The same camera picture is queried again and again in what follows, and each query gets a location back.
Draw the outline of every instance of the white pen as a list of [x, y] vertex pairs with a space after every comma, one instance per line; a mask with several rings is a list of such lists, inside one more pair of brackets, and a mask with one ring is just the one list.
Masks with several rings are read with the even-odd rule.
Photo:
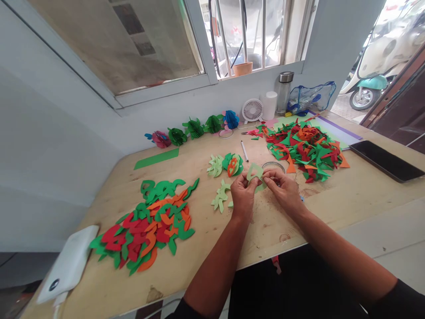
[[245, 160], [247, 162], [249, 162], [248, 155], [247, 155], [247, 150], [245, 149], [245, 146], [243, 144], [243, 141], [241, 141], [240, 144], [242, 145], [242, 150], [243, 150], [243, 155], [245, 156]]

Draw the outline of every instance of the terracotta pot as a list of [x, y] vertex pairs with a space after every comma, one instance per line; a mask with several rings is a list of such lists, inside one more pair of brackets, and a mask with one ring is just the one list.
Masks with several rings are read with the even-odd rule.
[[235, 72], [235, 76], [241, 76], [252, 73], [252, 62], [242, 63], [233, 66], [233, 72]]

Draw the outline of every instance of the hand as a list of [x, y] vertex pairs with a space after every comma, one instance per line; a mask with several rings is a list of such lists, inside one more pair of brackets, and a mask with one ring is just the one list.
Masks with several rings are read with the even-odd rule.
[[298, 185], [289, 175], [280, 170], [268, 169], [264, 171], [263, 179], [286, 213], [297, 213], [304, 209]]
[[248, 185], [247, 174], [240, 174], [230, 186], [233, 199], [232, 219], [250, 222], [252, 219], [252, 207], [254, 206], [255, 189], [262, 182], [254, 177]]

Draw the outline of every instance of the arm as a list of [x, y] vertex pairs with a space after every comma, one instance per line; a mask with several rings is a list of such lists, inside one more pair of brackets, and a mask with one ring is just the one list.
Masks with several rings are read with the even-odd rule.
[[252, 219], [258, 178], [248, 186], [246, 173], [231, 186], [232, 217], [184, 295], [185, 302], [207, 318], [218, 318], [232, 286], [245, 234]]
[[387, 295], [397, 278], [312, 214], [300, 199], [298, 185], [281, 171], [268, 170], [264, 181], [307, 241], [352, 287], [364, 306]]

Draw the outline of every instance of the brown door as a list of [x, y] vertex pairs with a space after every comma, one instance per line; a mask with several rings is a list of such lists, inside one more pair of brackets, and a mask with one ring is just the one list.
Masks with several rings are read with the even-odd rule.
[[425, 47], [409, 61], [361, 125], [425, 154]]

